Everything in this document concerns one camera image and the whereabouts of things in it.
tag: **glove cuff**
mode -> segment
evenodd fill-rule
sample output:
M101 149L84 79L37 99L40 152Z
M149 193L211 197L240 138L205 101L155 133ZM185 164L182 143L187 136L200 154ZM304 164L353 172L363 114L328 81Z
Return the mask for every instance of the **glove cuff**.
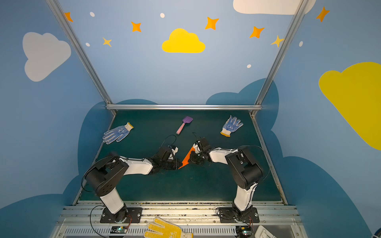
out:
M127 129L127 131L131 131L131 129L134 128L129 122L127 122L124 127Z
M221 134L224 135L224 136L227 136L227 137L230 137L230 131L228 131L227 129L225 128L222 128L222 131L221 131Z
M193 233L181 232L181 238L193 238Z

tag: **black mounting plate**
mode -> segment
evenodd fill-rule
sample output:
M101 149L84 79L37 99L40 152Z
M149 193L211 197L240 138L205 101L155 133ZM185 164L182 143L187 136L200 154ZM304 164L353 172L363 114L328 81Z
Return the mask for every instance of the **black mounting plate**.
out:
M128 210L127 214L132 217L132 222L131 223L139 223L143 209L142 208L127 208L127 210ZM130 223L130 219L131 218L128 216L127 219L123 223L124 224L125 223L127 223L127 224ZM103 210L100 222L101 223L117 223L117 222L114 221L113 217L109 217L107 215L105 210Z
M233 208L219 208L220 209L220 214L221 215L224 215L225 217L234 217L234 214L233 214ZM250 218L253 220L253 223L259 223L259 215L258 215L258 211L256 208L251 208L250 209L250 212L241 217L239 219L239 221L242 221L242 222L246 222L248 224L250 224ZM221 223L237 223L234 219L222 219L220 218L219 219Z

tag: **glove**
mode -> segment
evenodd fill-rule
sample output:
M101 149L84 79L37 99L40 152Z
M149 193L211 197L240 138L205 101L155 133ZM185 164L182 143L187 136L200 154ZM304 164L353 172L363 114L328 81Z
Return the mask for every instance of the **glove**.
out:
M193 238L193 233L183 232L180 227L155 217L154 222L148 224L144 233L145 238Z
M107 145L115 140L119 142L129 134L132 128L134 127L127 122L125 126L118 126L112 130L106 131L102 137L103 142L106 142Z
M230 115L229 119L225 122L225 125L222 127L221 134L227 137L230 137L230 133L238 130L241 126L243 126L243 123L240 123L241 120L237 117L233 117Z

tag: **blue glove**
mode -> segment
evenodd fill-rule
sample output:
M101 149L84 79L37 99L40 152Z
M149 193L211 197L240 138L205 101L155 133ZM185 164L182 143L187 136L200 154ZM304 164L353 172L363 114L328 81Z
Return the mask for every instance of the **blue glove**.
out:
M129 122L125 126L118 126L112 130L106 131L104 136L102 137L103 142L106 144L110 144L113 141L121 141L123 140L130 132L130 130L134 128Z
M243 123L240 119L237 120L237 117L233 117L230 115L229 119L226 121L225 125L222 127L221 134L227 137L230 137L230 133L238 130L241 126L243 126Z

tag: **purple spatula head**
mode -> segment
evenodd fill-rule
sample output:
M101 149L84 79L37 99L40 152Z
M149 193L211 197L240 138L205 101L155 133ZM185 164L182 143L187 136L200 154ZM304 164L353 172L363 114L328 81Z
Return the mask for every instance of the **purple spatula head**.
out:
M193 118L192 118L192 117L188 117L188 116L186 116L182 121L183 121L184 123L190 123L191 121L193 121Z

